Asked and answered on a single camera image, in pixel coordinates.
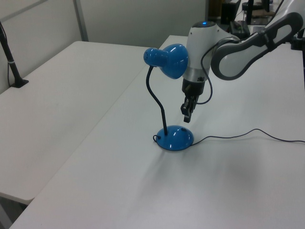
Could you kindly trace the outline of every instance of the table surface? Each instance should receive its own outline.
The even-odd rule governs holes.
[[[145,66],[145,49],[75,42],[0,95],[0,196],[37,196]]]
[[[170,36],[186,44],[186,37]],[[31,202],[12,229],[303,228],[305,145],[254,132],[210,139],[171,153],[153,141],[160,109],[145,87],[145,67]],[[210,71],[212,100],[189,124],[180,106],[182,79],[154,69],[151,87],[168,125],[189,128],[195,142],[253,128],[305,139],[302,53],[281,45],[234,81]],[[209,87],[200,98],[205,100]]]

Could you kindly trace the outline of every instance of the power cord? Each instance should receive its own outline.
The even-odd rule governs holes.
[[[281,5],[283,4],[284,0],[281,1],[281,3],[279,4],[279,6],[277,7],[276,11],[274,12],[274,15],[272,16],[272,18],[269,20],[268,24],[273,20],[273,18],[275,18],[277,12],[279,11],[279,9],[281,8]]]
[[[247,132],[247,133],[245,133],[245,134],[243,134],[243,135],[237,135],[237,136],[233,136],[233,137],[207,136],[207,137],[203,138],[202,140],[200,140],[199,142],[193,143],[191,146],[194,146],[194,145],[196,145],[196,144],[198,144],[198,143],[204,141],[205,139],[211,138],[211,137],[212,137],[212,138],[221,138],[221,139],[231,139],[231,138],[242,137],[242,136],[245,136],[245,135],[251,133],[251,132],[254,131],[254,130],[261,131],[261,132],[263,132],[265,135],[268,135],[269,137],[271,137],[271,138],[273,138],[273,139],[276,139],[276,140],[278,140],[278,141],[282,141],[282,142],[300,142],[300,143],[305,143],[305,141],[301,141],[301,140],[292,140],[292,141],[290,141],[290,140],[284,140],[284,139],[281,139],[281,138],[273,137],[272,135],[266,133],[265,131],[256,128],[256,129],[250,130],[249,132]]]
[[[231,37],[226,37],[226,38],[221,39],[219,42],[217,42],[215,45],[213,45],[211,48],[209,48],[208,51],[206,51],[206,52],[203,54],[203,56],[202,56],[202,58],[201,58],[201,60],[200,60],[201,68],[202,68],[202,70],[203,70],[204,74],[206,75],[206,78],[207,78],[207,80],[208,80],[208,82],[209,82],[210,89],[211,89],[211,93],[210,93],[210,97],[209,97],[205,102],[196,103],[197,105],[206,104],[207,102],[209,102],[209,101],[211,100],[212,95],[213,95],[213,86],[212,86],[212,82],[211,82],[211,79],[210,79],[208,73],[206,72],[206,70],[205,70],[205,68],[204,68],[204,66],[203,66],[203,59],[205,58],[205,56],[206,56],[213,48],[215,48],[216,46],[218,46],[220,42],[222,42],[221,45],[224,45],[224,44],[227,44],[227,43],[239,43],[239,42],[240,42],[240,41],[233,41],[233,40],[227,40],[227,41],[223,42],[223,40],[225,40],[225,39],[230,39],[230,38],[231,38]]]

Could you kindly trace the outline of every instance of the black flexible neck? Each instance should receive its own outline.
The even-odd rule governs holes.
[[[162,106],[162,104],[160,103],[160,101],[158,100],[158,98],[154,95],[153,91],[151,90],[151,87],[149,85],[149,78],[151,76],[151,73],[152,73],[152,70],[153,70],[153,67],[150,66],[149,67],[149,70],[148,70],[148,73],[147,73],[147,76],[146,76],[146,87],[147,87],[147,90],[149,91],[149,93],[151,94],[151,96],[153,97],[153,99],[157,102],[157,104],[160,106],[160,109],[161,109],[161,115],[162,115],[162,121],[163,121],[163,130],[164,130],[164,135],[167,135],[167,126],[166,126],[166,119],[165,119],[165,111],[164,111],[164,108]]]

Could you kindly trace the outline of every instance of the white wall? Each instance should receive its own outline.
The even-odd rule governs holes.
[[[90,42],[160,47],[203,21],[208,0],[80,0]]]
[[[22,78],[74,41],[81,40],[72,0],[48,0],[2,25]],[[7,59],[0,46],[0,93],[7,88]]]

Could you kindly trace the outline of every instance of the black cable clip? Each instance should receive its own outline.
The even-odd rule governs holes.
[[[264,40],[264,43],[267,46],[269,52],[272,52],[274,49],[276,49],[277,46],[274,43],[273,38],[270,36],[270,34],[267,33],[266,28],[263,28],[261,31],[258,32],[258,34]]]

